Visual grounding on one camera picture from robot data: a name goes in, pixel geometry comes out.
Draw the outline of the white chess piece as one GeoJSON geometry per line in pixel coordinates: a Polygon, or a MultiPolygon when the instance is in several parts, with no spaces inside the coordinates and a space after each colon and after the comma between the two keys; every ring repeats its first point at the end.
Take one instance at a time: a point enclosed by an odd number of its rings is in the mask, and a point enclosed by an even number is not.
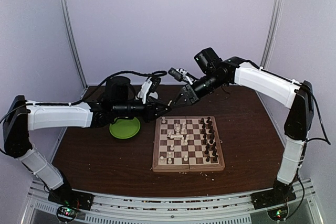
{"type": "Polygon", "coordinates": [[[174,134],[168,134],[167,135],[167,138],[168,139],[171,139],[171,140],[178,140],[178,139],[183,139],[184,138],[184,136],[183,135],[180,135],[180,134],[178,134],[178,135],[174,135],[174,134]]]}

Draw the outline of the wooden chess board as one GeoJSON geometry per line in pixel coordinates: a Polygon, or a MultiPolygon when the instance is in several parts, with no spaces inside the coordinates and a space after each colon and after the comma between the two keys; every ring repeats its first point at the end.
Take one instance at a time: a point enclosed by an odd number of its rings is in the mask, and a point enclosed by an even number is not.
{"type": "Polygon", "coordinates": [[[217,172],[225,168],[217,124],[214,116],[167,116],[155,123],[152,170],[154,172],[217,172]],[[183,135],[171,140],[168,134],[183,135]]]}

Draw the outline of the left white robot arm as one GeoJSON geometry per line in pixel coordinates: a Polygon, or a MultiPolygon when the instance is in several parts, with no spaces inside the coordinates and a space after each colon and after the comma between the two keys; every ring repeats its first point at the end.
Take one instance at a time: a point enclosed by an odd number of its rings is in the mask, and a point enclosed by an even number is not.
{"type": "Polygon", "coordinates": [[[159,78],[148,78],[140,98],[129,98],[134,88],[127,77],[107,79],[104,92],[96,101],[71,103],[37,103],[18,95],[3,118],[4,154],[18,159],[39,177],[58,200],[71,205],[76,197],[65,175],[41,155],[29,140],[29,132],[55,127],[99,128],[119,119],[141,117],[145,122],[157,119],[170,107],[150,97],[159,78]]]}

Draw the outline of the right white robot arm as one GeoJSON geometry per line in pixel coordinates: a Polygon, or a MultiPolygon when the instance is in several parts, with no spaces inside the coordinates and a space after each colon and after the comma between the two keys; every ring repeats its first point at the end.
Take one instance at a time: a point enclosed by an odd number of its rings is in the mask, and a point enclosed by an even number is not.
{"type": "Polygon", "coordinates": [[[278,76],[240,57],[208,61],[203,56],[197,56],[195,60],[200,64],[204,76],[193,82],[187,81],[171,102],[171,107],[196,104],[215,89],[225,84],[235,84],[263,94],[287,109],[283,127],[285,149],[277,177],[269,192],[272,203],[281,203],[289,196],[292,183],[304,160],[314,116],[311,83],[278,76]]]}

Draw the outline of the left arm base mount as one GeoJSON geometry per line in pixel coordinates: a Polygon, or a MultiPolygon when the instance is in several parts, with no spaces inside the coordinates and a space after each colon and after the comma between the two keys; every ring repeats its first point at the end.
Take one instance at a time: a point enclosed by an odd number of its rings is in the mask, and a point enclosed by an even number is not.
{"type": "Polygon", "coordinates": [[[56,196],[55,192],[50,192],[48,200],[67,207],[90,210],[93,203],[94,195],[91,193],[84,193],[81,191],[73,191],[69,199],[63,199],[56,196]]]}

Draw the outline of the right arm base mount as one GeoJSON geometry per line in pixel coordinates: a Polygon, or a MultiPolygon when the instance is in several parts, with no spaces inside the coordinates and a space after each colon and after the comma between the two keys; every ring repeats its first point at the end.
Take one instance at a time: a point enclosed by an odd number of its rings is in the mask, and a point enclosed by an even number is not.
{"type": "Polygon", "coordinates": [[[252,193],[250,197],[255,210],[281,205],[297,198],[295,193],[289,192],[283,195],[275,193],[273,189],[252,193]]]}

